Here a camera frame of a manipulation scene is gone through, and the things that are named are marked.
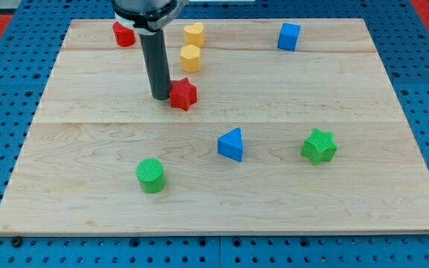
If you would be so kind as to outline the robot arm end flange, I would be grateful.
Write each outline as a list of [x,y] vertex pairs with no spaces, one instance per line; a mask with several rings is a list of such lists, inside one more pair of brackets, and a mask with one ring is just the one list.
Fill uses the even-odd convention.
[[115,19],[124,27],[152,35],[180,15],[189,0],[111,0]]

